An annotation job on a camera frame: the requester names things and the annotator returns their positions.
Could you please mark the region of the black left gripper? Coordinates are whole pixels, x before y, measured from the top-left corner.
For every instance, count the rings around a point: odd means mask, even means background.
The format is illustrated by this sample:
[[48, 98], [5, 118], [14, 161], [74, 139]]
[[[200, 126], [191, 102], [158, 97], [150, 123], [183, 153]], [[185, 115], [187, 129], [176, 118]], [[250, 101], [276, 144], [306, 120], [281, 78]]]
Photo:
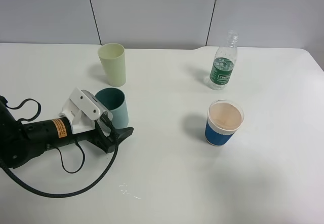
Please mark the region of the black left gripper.
[[130, 137], [134, 131], [133, 127], [116, 129], [111, 121], [104, 121], [103, 123], [110, 129], [109, 136], [105, 136], [99, 126], [99, 123], [95, 122], [94, 130], [76, 134], [73, 133], [73, 139], [75, 139], [77, 142], [86, 140], [103, 150], [105, 153], [111, 153], [117, 149], [125, 139]]

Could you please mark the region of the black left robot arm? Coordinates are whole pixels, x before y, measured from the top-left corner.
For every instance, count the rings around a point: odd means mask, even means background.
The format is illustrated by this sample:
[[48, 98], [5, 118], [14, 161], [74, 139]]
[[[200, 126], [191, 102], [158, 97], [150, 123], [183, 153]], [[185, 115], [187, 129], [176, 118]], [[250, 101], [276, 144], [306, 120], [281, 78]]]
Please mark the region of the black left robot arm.
[[8, 101], [1, 96], [1, 168], [18, 168], [44, 152], [58, 149], [69, 144], [78, 144], [86, 140], [105, 153], [113, 152], [119, 145], [133, 134], [134, 128], [116, 129], [108, 122], [111, 135], [105, 136], [99, 123], [95, 128], [82, 133], [73, 134], [67, 117], [34, 122], [40, 115], [41, 105], [37, 104], [37, 112], [30, 119], [15, 120], [7, 106]]

